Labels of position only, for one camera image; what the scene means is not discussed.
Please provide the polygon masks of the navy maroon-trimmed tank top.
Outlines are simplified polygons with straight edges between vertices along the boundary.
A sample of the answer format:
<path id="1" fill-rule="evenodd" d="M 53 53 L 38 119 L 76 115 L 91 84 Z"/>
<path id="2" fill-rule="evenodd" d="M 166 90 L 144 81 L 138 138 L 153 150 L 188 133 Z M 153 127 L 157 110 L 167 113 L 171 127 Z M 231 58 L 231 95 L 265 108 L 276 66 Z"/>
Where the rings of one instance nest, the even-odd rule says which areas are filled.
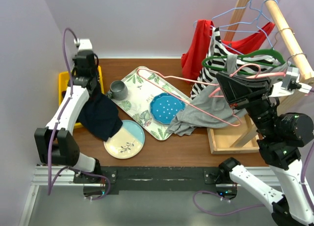
<path id="1" fill-rule="evenodd" d="M 98 84 L 83 106 L 78 121 L 95 137 L 107 141 L 122 127 L 115 103 L 101 91 Z"/>

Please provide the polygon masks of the thick pink plastic hanger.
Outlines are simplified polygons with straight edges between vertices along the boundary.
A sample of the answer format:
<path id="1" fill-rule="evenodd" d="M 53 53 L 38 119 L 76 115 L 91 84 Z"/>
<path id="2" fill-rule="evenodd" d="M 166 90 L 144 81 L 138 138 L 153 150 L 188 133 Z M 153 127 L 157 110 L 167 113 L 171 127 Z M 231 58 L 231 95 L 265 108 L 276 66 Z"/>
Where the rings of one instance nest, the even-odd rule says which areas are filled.
<path id="1" fill-rule="evenodd" d="M 277 73 L 266 73 L 266 74 L 260 74 L 260 75 L 250 75 L 246 76 L 245 78 L 249 79 L 255 79 L 255 78 L 263 78 L 263 77 L 273 77 L 273 76 L 285 76 L 285 72 L 277 72 Z M 211 97 L 224 97 L 223 95 L 216 95 L 217 92 L 220 91 L 220 86 L 217 87 L 211 94 L 209 94 L 209 98 Z"/>

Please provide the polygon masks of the thin pink wire hanger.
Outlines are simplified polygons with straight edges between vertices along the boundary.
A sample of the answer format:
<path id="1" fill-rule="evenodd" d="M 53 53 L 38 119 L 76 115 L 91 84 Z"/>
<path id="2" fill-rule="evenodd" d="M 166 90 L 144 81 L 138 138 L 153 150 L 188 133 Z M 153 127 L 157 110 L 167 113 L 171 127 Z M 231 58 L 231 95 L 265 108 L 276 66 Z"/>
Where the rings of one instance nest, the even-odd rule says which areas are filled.
<path id="1" fill-rule="evenodd" d="M 147 71 L 147 72 L 150 72 L 151 74 L 154 74 L 155 76 L 159 77 L 159 80 L 160 81 L 163 81 L 165 84 L 167 83 L 167 81 L 165 80 L 166 78 L 174 78 L 174 79 L 179 79 L 179 80 L 183 80 L 183 81 L 191 81 L 191 82 L 194 82 L 194 80 L 189 80 L 189 79 L 184 79 L 184 78 L 181 78 L 181 77 L 177 77 L 177 76 L 163 76 L 161 73 L 157 72 L 157 71 L 154 71 L 154 70 L 150 70 L 146 67 L 138 67 L 135 69 L 135 73 L 141 77 L 142 79 L 146 80 L 147 82 L 151 83 L 152 85 L 156 86 L 157 88 L 161 89 L 162 91 L 170 94 L 171 96 L 179 99 L 180 101 L 182 101 L 183 103 L 203 112 L 204 114 L 206 115 L 209 115 L 223 123 L 226 123 L 227 125 L 230 125 L 230 126 L 240 126 L 242 121 L 240 120 L 240 118 L 238 116 L 236 116 L 235 114 L 232 114 L 233 117 L 235 117 L 237 120 L 238 120 L 238 123 L 237 124 L 232 124 L 230 122 L 227 122 L 225 120 L 222 120 L 220 119 L 219 117 L 217 116 L 214 116 L 194 105 L 191 104 L 191 99 L 185 94 L 185 92 L 187 92 L 187 86 L 183 86 L 183 92 L 181 92 L 180 90 L 178 90 L 176 87 L 172 86 L 172 84 L 170 84 L 168 87 L 169 88 L 172 88 L 172 90 L 167 90 L 165 89 L 164 87 L 160 86 L 159 84 L 156 84 L 156 83 L 153 83 L 150 79 L 144 77 L 140 71 L 141 70 L 144 70 L 144 71 Z"/>

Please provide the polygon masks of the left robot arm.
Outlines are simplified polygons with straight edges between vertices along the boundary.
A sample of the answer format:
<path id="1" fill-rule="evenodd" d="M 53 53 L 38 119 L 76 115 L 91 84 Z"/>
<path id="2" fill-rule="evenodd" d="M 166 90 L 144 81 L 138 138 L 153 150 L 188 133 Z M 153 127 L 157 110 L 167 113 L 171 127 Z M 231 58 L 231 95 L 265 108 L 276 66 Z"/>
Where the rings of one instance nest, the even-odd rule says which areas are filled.
<path id="1" fill-rule="evenodd" d="M 36 129 L 34 138 L 42 163 L 49 167 L 72 167 L 84 173 L 89 182 L 96 183 L 102 177 L 100 163 L 80 152 L 73 130 L 85 103 L 98 88 L 99 60 L 92 50 L 81 50 L 74 56 L 73 62 L 61 105 L 44 128 Z"/>

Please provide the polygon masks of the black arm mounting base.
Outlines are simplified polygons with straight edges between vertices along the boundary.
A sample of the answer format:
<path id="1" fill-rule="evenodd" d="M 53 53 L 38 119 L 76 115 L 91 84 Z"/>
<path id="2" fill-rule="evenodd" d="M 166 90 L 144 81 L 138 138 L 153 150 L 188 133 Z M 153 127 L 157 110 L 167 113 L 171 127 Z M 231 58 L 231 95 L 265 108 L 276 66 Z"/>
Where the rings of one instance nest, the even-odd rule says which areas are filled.
<path id="1" fill-rule="evenodd" d="M 215 191 L 218 184 L 230 184 L 218 167 L 119 167 L 103 166 L 111 183 L 110 194 L 120 191 Z"/>

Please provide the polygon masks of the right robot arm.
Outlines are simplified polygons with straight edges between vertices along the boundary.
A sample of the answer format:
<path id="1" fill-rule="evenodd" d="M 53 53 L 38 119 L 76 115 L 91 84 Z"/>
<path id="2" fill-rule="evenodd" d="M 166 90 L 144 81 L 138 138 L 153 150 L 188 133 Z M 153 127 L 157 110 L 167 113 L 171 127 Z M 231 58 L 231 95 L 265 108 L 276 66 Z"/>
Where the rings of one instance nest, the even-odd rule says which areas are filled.
<path id="1" fill-rule="evenodd" d="M 219 165 L 223 183 L 240 184 L 271 213 L 279 226 L 311 226 L 314 223 L 314 196 L 305 178 L 299 149 L 314 138 L 314 123 L 302 113 L 278 115 L 278 90 L 263 75 L 256 78 L 219 72 L 216 79 L 232 109 L 245 109 L 262 136 L 257 141 L 262 159 L 277 177 L 277 191 L 251 174 L 239 161 L 229 158 Z"/>

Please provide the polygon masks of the black white striped tank top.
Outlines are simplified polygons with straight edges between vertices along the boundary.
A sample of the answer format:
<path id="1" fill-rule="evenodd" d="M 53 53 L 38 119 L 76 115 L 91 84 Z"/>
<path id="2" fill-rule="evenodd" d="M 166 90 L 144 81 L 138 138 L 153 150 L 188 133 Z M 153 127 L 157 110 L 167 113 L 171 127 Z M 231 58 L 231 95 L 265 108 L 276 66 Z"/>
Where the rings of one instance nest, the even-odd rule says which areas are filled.
<path id="1" fill-rule="evenodd" d="M 227 71 L 240 67 L 248 63 L 255 63 L 260 66 L 261 73 L 277 72 L 280 66 L 284 64 L 282 56 L 275 57 L 270 54 L 253 55 L 234 54 L 228 51 L 228 48 L 222 43 L 220 29 L 213 28 L 209 51 L 206 58 L 202 61 L 200 74 L 197 77 L 197 83 L 194 83 L 190 92 L 190 98 L 196 96 L 206 88 L 204 83 L 214 84 L 216 74 L 220 71 Z"/>

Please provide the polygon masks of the grey tank top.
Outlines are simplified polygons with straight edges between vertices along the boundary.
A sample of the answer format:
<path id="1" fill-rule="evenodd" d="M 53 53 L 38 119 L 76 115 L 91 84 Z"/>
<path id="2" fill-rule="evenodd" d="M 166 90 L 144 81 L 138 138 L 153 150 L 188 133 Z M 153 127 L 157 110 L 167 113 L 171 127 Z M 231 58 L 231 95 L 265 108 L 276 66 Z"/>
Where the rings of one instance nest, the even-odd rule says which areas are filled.
<path id="1" fill-rule="evenodd" d="M 238 119 L 247 114 L 244 109 L 232 111 L 223 93 L 215 92 L 218 88 L 215 73 L 202 72 L 197 80 L 212 85 L 193 85 L 190 105 L 175 115 L 166 130 L 167 133 L 183 136 L 190 135 L 197 127 L 223 128 L 229 124 L 237 125 Z"/>

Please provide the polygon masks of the green plastic hanger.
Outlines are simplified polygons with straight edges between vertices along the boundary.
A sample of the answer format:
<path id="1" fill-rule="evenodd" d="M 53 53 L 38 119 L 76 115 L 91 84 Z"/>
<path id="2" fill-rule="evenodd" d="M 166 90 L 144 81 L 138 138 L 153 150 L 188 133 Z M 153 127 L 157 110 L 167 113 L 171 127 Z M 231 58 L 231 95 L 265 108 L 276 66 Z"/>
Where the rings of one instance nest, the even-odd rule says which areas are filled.
<path id="1" fill-rule="evenodd" d="M 242 60 L 243 62 L 252 62 L 252 63 L 256 63 L 257 62 L 257 58 L 256 56 L 259 55 L 267 55 L 268 57 L 272 57 L 274 59 L 276 59 L 278 62 L 280 62 L 281 65 L 285 64 L 285 63 L 289 63 L 288 60 L 284 60 L 283 56 L 276 50 L 274 49 L 261 49 L 261 50 L 256 50 L 254 52 L 251 52 L 249 54 L 235 54 L 235 56 L 237 57 L 237 59 Z M 207 68 L 211 68 L 210 65 L 207 65 L 207 62 L 209 60 L 212 59 L 225 59 L 228 56 L 231 56 L 230 54 L 227 55 L 220 55 L 220 56 L 209 56 L 207 58 L 205 58 L 202 61 L 202 66 L 203 67 L 207 67 Z"/>

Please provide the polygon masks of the red tank top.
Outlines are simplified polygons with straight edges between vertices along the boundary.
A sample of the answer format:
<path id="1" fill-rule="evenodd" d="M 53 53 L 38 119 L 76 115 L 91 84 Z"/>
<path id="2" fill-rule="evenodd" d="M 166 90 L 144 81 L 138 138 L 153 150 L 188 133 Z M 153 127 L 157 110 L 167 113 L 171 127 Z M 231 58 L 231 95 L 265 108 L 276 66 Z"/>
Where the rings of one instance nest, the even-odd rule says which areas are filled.
<path id="1" fill-rule="evenodd" d="M 209 44 L 212 35 L 214 23 L 211 20 L 198 20 L 194 36 L 187 53 L 181 56 L 182 75 L 186 79 L 196 80 L 202 69 L 202 61 L 205 59 L 209 50 Z M 258 50 L 266 36 L 271 33 L 275 24 L 268 22 L 256 33 L 249 35 L 238 41 L 225 41 L 222 43 L 227 45 L 226 50 L 235 54 L 247 54 Z"/>

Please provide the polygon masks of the yellow plastic bin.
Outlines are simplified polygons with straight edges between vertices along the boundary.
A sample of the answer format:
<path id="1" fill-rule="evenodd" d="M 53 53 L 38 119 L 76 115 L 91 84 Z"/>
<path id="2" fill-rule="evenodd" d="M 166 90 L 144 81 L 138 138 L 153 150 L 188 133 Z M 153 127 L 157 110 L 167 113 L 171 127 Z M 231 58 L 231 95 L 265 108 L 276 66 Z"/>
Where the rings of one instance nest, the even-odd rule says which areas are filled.
<path id="1" fill-rule="evenodd" d="M 89 92 L 86 88 L 74 85 L 73 90 L 71 90 L 69 73 L 60 73 L 58 76 L 59 108 L 47 126 L 52 129 L 54 124 L 58 123 L 57 130 L 64 128 L 69 132 L 82 127 L 77 122 L 77 118 L 88 99 Z"/>

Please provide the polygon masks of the grey ceramic mug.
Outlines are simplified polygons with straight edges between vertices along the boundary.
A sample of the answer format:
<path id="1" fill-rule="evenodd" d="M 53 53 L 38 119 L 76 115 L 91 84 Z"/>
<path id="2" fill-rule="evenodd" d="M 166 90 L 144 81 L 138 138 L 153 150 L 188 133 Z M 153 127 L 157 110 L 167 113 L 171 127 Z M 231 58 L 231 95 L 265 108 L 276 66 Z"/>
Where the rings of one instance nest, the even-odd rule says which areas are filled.
<path id="1" fill-rule="evenodd" d="M 128 88 L 123 81 L 113 81 L 106 96 L 113 100 L 124 100 L 128 96 Z"/>

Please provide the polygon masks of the leaf-patterned rectangular tray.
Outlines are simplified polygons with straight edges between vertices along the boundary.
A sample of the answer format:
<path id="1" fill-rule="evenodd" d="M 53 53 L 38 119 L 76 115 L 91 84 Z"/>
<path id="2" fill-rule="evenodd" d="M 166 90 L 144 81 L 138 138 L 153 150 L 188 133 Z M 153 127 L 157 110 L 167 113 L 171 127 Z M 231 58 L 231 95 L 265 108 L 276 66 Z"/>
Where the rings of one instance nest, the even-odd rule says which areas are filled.
<path id="1" fill-rule="evenodd" d="M 150 113 L 151 101 L 164 92 L 170 92 L 184 101 L 191 102 L 191 99 L 165 79 L 149 72 L 148 68 L 142 67 L 139 73 L 136 71 L 134 69 L 122 79 L 128 89 L 128 96 L 124 100 L 114 100 L 114 103 L 157 140 L 166 140 L 171 135 L 166 132 L 168 125 L 153 118 Z"/>

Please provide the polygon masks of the blue dotted plate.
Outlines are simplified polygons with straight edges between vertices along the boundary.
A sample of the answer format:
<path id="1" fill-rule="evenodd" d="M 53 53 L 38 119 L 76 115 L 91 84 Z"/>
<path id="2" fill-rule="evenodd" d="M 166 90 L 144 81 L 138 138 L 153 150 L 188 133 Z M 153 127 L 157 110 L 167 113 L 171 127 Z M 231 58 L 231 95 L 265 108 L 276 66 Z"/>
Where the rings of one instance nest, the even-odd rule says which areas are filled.
<path id="1" fill-rule="evenodd" d="M 155 121 L 169 125 L 179 111 L 185 109 L 185 103 L 180 97 L 174 97 L 169 93 L 161 93 L 150 102 L 150 113 Z"/>

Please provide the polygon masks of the cream and blue plate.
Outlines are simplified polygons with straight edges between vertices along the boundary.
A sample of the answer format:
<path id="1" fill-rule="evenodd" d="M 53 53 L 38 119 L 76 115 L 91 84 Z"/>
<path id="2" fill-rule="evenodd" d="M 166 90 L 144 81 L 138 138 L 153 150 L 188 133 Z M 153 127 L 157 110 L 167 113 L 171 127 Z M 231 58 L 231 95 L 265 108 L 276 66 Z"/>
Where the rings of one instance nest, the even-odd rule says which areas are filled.
<path id="1" fill-rule="evenodd" d="M 131 120 L 122 120 L 120 130 L 104 142 L 105 150 L 117 159 L 129 159 L 143 148 L 145 134 L 142 127 Z"/>

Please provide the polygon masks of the wooden clothes rack frame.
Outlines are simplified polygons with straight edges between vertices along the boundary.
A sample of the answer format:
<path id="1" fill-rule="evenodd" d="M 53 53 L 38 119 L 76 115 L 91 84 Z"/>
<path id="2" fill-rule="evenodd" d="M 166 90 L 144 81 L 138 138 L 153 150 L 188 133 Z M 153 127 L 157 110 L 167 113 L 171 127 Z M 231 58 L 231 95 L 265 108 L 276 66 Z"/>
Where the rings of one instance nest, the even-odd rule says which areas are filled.
<path id="1" fill-rule="evenodd" d="M 273 0 L 264 0 L 265 6 L 275 23 L 283 42 L 300 70 L 300 81 L 314 85 L 314 71 L 302 52 L 293 30 L 286 22 L 278 4 Z M 248 115 L 241 119 L 240 126 L 227 126 L 221 129 L 207 129 L 210 151 L 212 154 L 250 153 L 258 151 L 257 128 Z"/>

